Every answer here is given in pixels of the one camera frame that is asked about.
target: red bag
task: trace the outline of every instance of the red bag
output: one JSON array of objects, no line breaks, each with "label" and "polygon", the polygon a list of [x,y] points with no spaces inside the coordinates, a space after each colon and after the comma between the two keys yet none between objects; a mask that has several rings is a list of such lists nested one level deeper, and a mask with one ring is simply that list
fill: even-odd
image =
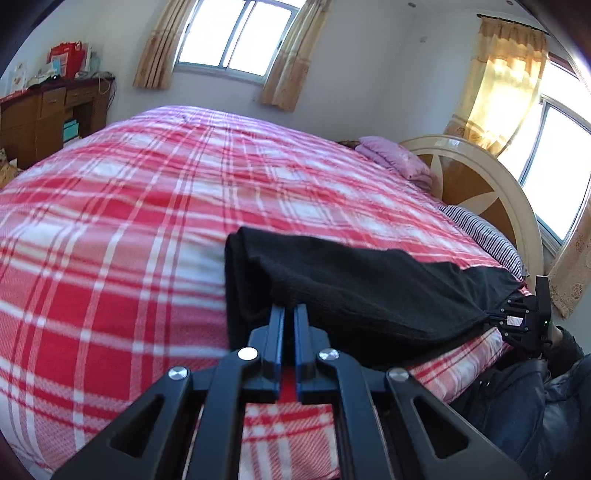
[{"label": "red bag", "polygon": [[55,59],[60,60],[60,74],[66,79],[73,79],[76,73],[82,68],[86,50],[82,47],[82,42],[61,43],[53,47],[49,52],[49,62]]}]

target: metal screw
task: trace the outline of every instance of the metal screw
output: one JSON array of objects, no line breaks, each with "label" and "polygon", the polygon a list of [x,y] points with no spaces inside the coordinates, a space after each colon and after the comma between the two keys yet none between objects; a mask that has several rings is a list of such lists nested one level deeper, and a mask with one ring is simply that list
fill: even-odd
[{"label": "metal screw", "polygon": [[173,380],[182,380],[183,378],[187,378],[189,374],[189,370],[185,367],[172,367],[168,370],[168,376]]},{"label": "metal screw", "polygon": [[339,352],[334,348],[325,348],[318,352],[318,358],[321,360],[336,360],[339,357]]},{"label": "metal screw", "polygon": [[396,367],[388,372],[388,376],[395,382],[406,382],[410,375],[404,368]]},{"label": "metal screw", "polygon": [[251,346],[246,346],[246,347],[238,350],[238,358],[240,360],[244,360],[244,361],[254,360],[257,356],[258,356],[258,351],[256,350],[256,348],[253,348]]}]

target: black towel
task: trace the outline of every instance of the black towel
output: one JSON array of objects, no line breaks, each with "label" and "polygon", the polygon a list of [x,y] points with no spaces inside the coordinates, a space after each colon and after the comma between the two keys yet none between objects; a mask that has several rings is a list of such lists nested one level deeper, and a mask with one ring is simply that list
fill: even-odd
[{"label": "black towel", "polygon": [[305,303],[333,347],[371,368],[425,361],[482,333],[485,312],[521,286],[503,268],[461,270],[402,250],[244,227],[228,236],[225,253],[232,349],[268,323],[272,304]]}]

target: striped pillow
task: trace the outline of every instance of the striped pillow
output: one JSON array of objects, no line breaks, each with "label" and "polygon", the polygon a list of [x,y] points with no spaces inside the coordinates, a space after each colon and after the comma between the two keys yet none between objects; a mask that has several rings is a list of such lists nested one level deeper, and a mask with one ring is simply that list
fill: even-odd
[{"label": "striped pillow", "polygon": [[521,257],[513,244],[496,227],[459,205],[441,206],[439,209],[470,235],[486,253],[513,273],[518,280],[523,281]]}]

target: curtain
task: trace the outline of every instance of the curtain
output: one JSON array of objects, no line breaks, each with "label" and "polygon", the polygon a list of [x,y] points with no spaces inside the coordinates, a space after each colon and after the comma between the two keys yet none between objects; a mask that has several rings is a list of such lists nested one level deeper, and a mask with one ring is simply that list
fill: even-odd
[{"label": "curtain", "polygon": [[500,155],[539,101],[547,58],[543,32],[482,18],[462,98],[445,133]]},{"label": "curtain", "polygon": [[591,281],[591,199],[548,276],[552,301],[568,318]]},{"label": "curtain", "polygon": [[281,45],[261,93],[263,105],[293,112],[332,0],[307,0]]},{"label": "curtain", "polygon": [[134,87],[170,88],[183,31],[197,0],[167,0],[139,60]]}]

